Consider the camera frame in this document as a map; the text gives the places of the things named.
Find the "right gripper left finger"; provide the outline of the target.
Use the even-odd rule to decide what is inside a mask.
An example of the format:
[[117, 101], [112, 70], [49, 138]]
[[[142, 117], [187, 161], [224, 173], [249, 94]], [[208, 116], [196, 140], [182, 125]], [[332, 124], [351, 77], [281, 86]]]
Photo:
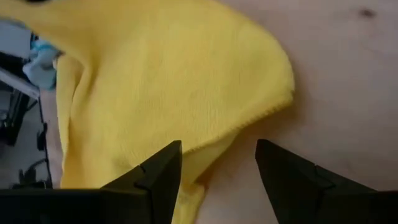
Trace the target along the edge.
[[181, 170], [173, 141], [100, 189], [0, 190], [0, 224], [171, 224]]

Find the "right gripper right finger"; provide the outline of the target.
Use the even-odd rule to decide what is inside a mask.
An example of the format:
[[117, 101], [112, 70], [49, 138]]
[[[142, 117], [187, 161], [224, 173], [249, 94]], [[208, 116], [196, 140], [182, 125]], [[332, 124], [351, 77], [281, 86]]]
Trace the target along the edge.
[[279, 224], [398, 224], [398, 190], [371, 189], [265, 139], [255, 159]]

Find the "yellow microfiber towel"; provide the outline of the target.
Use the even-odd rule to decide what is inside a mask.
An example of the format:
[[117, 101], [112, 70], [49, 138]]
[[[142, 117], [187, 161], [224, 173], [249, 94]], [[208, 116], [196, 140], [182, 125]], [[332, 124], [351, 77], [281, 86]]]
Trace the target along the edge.
[[215, 0], [0, 0], [0, 16], [63, 53], [61, 187], [101, 187], [180, 140], [173, 224], [194, 224], [205, 195], [197, 179], [240, 130], [293, 99], [278, 41]]

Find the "light blue microfiber towel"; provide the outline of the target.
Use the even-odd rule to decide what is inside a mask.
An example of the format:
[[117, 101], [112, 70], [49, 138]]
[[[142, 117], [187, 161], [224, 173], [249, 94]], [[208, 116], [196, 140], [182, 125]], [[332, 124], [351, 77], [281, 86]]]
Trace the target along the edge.
[[54, 62], [61, 54], [62, 52], [50, 42], [39, 37], [33, 41], [30, 60], [23, 66], [22, 71], [35, 86], [53, 90], [57, 82], [57, 69]]

